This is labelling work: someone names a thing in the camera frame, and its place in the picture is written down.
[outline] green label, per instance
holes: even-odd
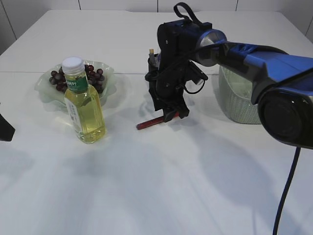
[[[76,80],[67,80],[67,87],[72,92],[85,92],[88,88],[86,76],[77,77]]]

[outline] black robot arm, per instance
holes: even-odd
[[[191,19],[177,10],[179,5]],[[159,26],[158,64],[145,77],[155,110],[163,110],[165,122],[176,112],[180,118],[188,116],[183,99],[186,82],[207,80],[192,61],[207,67],[219,64],[252,82],[251,102],[258,103],[260,120],[274,138],[313,148],[313,58],[229,42],[211,23],[201,23],[187,4],[178,3],[174,11],[184,19]]]

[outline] red marker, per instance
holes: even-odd
[[[136,126],[136,128],[137,128],[137,130],[142,130],[142,129],[145,129],[145,128],[150,127],[150,126],[154,126],[154,125],[156,125],[156,124],[160,124],[160,123],[162,123],[162,122],[164,122],[164,116],[157,117],[157,118],[152,119],[152,120],[149,120],[149,121],[145,121],[145,122],[143,122],[143,123],[141,123],[141,124],[138,124],[138,125]]]

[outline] wire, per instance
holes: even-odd
[[[288,193],[288,190],[290,188],[290,185],[291,185],[291,182],[292,182],[292,178],[293,178],[293,175],[294,175],[294,172],[295,172],[295,168],[296,168],[297,163],[298,163],[298,159],[299,159],[299,156],[300,156],[300,150],[301,150],[301,148],[297,147],[296,150],[295,150],[295,153],[294,153],[294,158],[293,158],[293,162],[292,162],[292,165],[291,165],[291,168],[290,168],[289,176],[288,176],[288,179],[287,179],[287,182],[286,182],[286,185],[285,185],[285,188],[284,188],[284,191],[283,191],[283,194],[282,194],[282,197],[280,199],[279,206],[278,206],[278,209],[277,209],[277,214],[276,214],[274,228],[273,228],[273,235],[277,235],[278,225],[279,225],[279,221],[280,221],[280,216],[282,214],[282,210],[283,210],[284,203],[285,203],[285,200],[286,200],[286,197],[287,197],[287,193]]]
[[[186,88],[186,86],[185,86],[184,84],[181,84],[181,86],[184,88],[184,90],[185,90],[188,94],[197,94],[197,93],[199,93],[199,92],[202,90],[202,88],[204,87],[204,85],[205,85],[205,80],[203,80],[202,86],[200,87],[199,90],[197,90],[196,92],[190,92],[190,91],[187,90],[187,88]]]

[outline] bottle cap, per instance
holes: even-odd
[[[62,70],[65,74],[74,75],[85,71],[85,65],[79,57],[69,57],[62,62]]]

